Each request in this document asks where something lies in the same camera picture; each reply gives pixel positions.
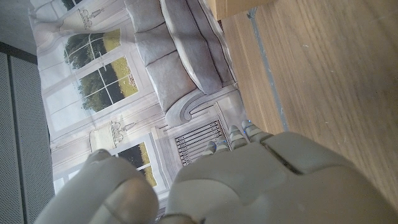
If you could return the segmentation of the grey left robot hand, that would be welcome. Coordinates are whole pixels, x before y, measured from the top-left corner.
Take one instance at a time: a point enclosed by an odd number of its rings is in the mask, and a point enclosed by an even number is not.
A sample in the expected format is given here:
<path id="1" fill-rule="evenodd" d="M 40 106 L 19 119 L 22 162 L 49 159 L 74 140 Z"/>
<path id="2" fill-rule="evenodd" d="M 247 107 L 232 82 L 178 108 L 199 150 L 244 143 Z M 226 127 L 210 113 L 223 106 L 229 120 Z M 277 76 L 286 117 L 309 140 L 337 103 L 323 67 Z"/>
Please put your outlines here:
<path id="1" fill-rule="evenodd" d="M 345 157 L 300 134 L 249 120 L 181 168 L 164 216 L 126 159 L 92 153 L 37 223 L 396 223 L 397 210 Z"/>

